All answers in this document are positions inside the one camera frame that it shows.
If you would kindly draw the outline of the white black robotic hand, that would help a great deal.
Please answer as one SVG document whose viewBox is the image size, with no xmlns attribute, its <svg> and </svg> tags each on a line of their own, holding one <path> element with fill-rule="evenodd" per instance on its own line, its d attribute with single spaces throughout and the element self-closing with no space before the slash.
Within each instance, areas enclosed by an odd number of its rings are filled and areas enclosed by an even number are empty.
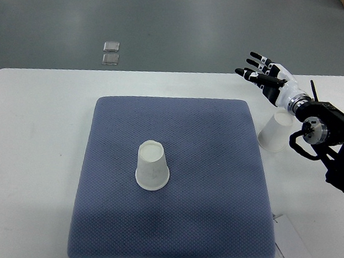
<svg viewBox="0 0 344 258">
<path fill-rule="evenodd" d="M 255 52 L 250 53 L 246 63 L 252 67 L 235 69 L 235 73 L 253 83 L 262 91 L 267 100 L 276 107 L 295 114 L 295 106 L 312 99 L 299 88 L 296 78 L 281 64 Z"/>
</svg>

